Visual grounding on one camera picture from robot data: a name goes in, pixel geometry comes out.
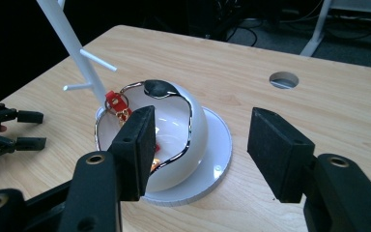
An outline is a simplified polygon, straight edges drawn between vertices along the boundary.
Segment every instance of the wooden table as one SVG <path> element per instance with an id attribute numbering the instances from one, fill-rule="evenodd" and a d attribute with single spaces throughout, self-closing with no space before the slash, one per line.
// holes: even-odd
<path id="1" fill-rule="evenodd" d="M 181 207 L 124 202 L 125 231 L 306 231 L 301 204 L 281 204 L 246 152 L 253 106 L 277 112 L 316 144 L 315 155 L 347 157 L 371 180 L 371 69 L 241 45 L 127 26 L 112 28 L 86 46 L 117 65 L 95 65 L 107 90 L 157 78 L 185 87 L 227 123 L 233 157 L 222 183 L 203 199 Z M 270 85 L 276 72 L 299 79 L 294 89 Z M 25 198 L 71 178 L 79 157 L 95 151 L 99 105 L 89 90 L 63 92 L 83 81 L 68 58 L 3 100 L 8 107 L 44 113 L 42 125 L 10 122 L 3 135 L 45 136 L 40 152 L 0 159 L 0 189 Z"/>

